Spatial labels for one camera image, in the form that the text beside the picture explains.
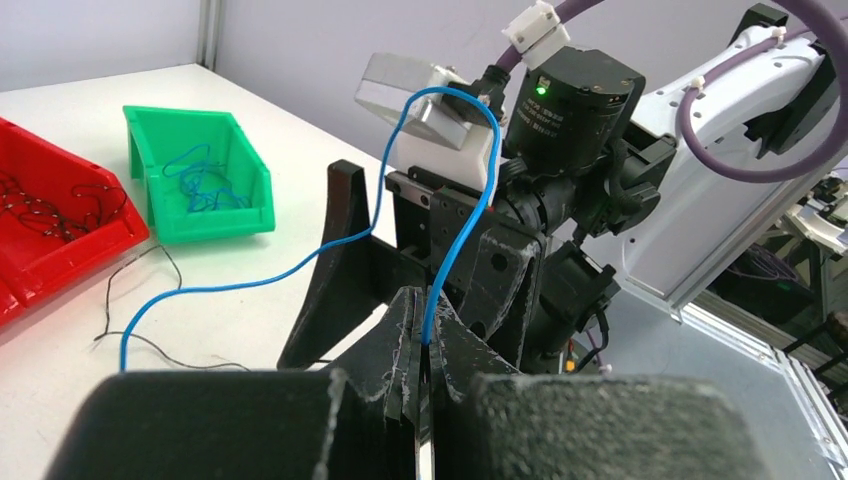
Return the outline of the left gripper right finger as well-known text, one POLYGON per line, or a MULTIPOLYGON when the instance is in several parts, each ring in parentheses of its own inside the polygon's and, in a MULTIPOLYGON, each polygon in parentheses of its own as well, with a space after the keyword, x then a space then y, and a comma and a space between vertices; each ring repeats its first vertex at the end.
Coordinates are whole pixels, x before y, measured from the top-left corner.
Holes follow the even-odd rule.
POLYGON ((739 410, 713 384, 526 375, 459 319, 428 316, 439 479, 768 479, 739 410))

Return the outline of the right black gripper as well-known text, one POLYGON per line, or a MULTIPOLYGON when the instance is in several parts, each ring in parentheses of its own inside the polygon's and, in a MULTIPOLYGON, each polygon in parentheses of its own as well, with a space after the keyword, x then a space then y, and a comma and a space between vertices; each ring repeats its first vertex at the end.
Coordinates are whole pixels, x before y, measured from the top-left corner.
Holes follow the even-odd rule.
MULTIPOLYGON (((324 242, 371 226, 364 169, 338 160, 327 169, 324 242)), ((389 174, 399 248, 421 253, 460 320, 521 371, 581 371, 610 343, 606 310, 620 288, 612 266, 581 249, 584 234, 553 247, 555 228, 575 213, 578 190, 564 177, 502 185, 454 261, 448 250, 476 205, 470 190, 416 170, 389 174)), ((306 368, 411 283, 396 248, 368 233, 316 259, 305 300, 277 361, 306 368)))

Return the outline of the green plastic bin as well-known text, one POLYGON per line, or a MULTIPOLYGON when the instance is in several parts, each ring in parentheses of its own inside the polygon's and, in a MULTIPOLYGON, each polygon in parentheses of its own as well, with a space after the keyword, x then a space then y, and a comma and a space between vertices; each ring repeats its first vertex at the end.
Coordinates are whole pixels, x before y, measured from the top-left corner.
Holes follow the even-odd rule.
POLYGON ((271 174, 231 113, 126 105, 123 114, 130 175, 160 242, 275 230, 271 174))

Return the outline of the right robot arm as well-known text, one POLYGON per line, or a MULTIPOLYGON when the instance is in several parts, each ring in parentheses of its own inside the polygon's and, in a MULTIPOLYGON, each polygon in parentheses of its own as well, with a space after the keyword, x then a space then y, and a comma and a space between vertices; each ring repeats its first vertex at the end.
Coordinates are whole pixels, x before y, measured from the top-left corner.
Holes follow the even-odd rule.
POLYGON ((373 236, 364 172, 328 169, 324 239, 279 368, 317 362, 404 287, 445 294, 486 346, 550 373, 604 311, 615 275, 668 300, 769 190, 844 148, 782 155, 831 109, 847 123, 847 36, 817 1, 748 9, 728 48, 647 91, 637 71, 572 46, 586 1, 537 2, 474 81, 379 52, 355 99, 393 128, 382 160, 396 242, 373 236))

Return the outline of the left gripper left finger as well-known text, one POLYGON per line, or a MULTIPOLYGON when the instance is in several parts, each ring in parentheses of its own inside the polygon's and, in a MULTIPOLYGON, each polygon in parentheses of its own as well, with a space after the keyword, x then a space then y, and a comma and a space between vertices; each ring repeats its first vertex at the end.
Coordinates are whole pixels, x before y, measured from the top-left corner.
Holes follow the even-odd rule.
POLYGON ((50 479, 414 479, 420 289, 319 370, 141 371, 82 403, 50 479))

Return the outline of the red plastic bin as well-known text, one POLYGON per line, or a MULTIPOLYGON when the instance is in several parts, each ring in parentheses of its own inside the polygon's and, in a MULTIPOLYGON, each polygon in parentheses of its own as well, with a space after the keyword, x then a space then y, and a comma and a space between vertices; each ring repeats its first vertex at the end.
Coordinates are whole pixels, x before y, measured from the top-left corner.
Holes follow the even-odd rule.
POLYGON ((1 122, 1 324, 146 241, 111 171, 1 122))

